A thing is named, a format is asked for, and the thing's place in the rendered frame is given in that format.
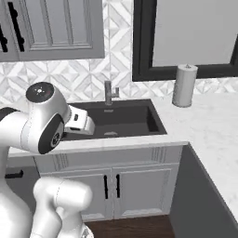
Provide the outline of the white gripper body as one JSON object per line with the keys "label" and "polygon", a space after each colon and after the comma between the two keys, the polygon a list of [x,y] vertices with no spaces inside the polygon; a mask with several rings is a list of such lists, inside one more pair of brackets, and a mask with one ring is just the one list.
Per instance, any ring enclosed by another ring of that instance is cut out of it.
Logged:
{"label": "white gripper body", "polygon": [[66,124],[64,131],[67,133],[81,135],[93,135],[95,131],[95,124],[92,120],[87,120],[84,125],[77,122],[69,122]]}

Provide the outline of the dark grey sink basin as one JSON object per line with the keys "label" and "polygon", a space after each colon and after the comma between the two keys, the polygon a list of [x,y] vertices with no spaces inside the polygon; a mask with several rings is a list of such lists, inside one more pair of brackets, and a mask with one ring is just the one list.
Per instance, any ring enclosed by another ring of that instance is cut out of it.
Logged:
{"label": "dark grey sink basin", "polygon": [[64,132],[62,141],[166,135],[165,127],[150,99],[115,100],[111,106],[104,101],[72,103],[86,110],[95,123],[93,135]]}

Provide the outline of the grey metal tap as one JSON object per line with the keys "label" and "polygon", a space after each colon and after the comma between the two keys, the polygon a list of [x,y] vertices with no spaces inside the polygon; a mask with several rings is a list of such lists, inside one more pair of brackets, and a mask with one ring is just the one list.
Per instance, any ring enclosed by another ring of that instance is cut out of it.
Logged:
{"label": "grey metal tap", "polygon": [[105,90],[105,104],[107,106],[112,105],[112,100],[114,98],[119,97],[119,88],[117,87],[114,92],[112,92],[112,82],[105,81],[104,82],[104,90]]}

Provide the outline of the pale grey fixed sink panel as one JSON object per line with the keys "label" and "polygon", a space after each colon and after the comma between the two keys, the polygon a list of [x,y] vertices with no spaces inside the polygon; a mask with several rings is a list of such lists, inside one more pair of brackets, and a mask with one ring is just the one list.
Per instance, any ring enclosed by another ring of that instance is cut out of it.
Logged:
{"label": "pale grey fixed sink panel", "polygon": [[133,163],[178,163],[182,146],[160,146],[100,152],[76,152],[35,156],[40,173],[76,170],[82,167]]}

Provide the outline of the pale grey base cupboard door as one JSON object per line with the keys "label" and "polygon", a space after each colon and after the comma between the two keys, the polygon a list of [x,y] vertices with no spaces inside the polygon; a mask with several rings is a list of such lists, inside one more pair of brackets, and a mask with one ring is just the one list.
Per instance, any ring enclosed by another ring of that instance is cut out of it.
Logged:
{"label": "pale grey base cupboard door", "polygon": [[[108,178],[108,194],[105,199],[103,176]],[[111,169],[84,169],[77,171],[67,171],[59,173],[42,173],[42,177],[56,177],[80,181],[88,185],[93,192],[92,202],[87,210],[82,212],[84,221],[99,221],[112,219],[112,196],[111,186]]]}
{"label": "pale grey base cupboard door", "polygon": [[[178,164],[114,167],[114,217],[136,218],[167,215],[170,211]],[[120,175],[120,198],[116,196],[116,175]]]}

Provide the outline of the dark grey dishwasher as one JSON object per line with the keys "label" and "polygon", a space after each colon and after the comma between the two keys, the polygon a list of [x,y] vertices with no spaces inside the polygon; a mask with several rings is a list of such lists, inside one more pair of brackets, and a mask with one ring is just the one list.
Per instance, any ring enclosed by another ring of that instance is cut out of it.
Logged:
{"label": "dark grey dishwasher", "polygon": [[7,159],[7,172],[17,173],[23,170],[22,178],[6,178],[7,185],[16,193],[34,213],[36,201],[33,197],[34,183],[40,179],[36,163],[32,156],[10,157]]}

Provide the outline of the black framed window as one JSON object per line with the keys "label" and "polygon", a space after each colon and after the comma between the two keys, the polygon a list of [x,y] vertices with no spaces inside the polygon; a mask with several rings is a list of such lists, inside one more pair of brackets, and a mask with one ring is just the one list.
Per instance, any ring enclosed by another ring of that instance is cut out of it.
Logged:
{"label": "black framed window", "polygon": [[[176,66],[153,67],[157,0],[134,0],[132,81],[175,80]],[[199,65],[199,79],[238,77],[238,36],[227,64]]]}

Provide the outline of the white paper towel roll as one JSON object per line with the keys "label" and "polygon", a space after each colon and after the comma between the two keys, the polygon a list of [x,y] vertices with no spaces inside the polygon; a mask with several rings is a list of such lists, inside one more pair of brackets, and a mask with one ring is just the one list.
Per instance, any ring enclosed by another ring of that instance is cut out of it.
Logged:
{"label": "white paper towel roll", "polygon": [[172,103],[180,108],[192,105],[192,95],[198,67],[190,64],[180,64],[177,67]]}

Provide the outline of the dark grey counter side panel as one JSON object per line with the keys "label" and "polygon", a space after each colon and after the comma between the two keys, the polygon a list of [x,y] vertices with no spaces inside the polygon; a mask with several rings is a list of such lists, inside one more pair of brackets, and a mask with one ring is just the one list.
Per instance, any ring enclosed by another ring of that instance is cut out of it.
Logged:
{"label": "dark grey counter side panel", "polygon": [[182,149],[169,218],[176,238],[238,238],[238,222],[191,144]]}

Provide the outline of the grey wall cupboard door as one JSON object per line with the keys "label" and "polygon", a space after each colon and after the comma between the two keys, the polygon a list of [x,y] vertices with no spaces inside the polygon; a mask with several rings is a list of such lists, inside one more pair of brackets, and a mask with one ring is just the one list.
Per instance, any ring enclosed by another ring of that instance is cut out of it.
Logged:
{"label": "grey wall cupboard door", "polygon": [[15,40],[11,30],[11,25],[7,16],[6,6],[3,0],[0,0],[0,24],[4,37],[7,39],[8,52],[3,52],[0,45],[0,62],[18,61],[19,55],[16,48]]}
{"label": "grey wall cupboard door", "polygon": [[102,0],[9,0],[24,38],[23,61],[104,57]]}

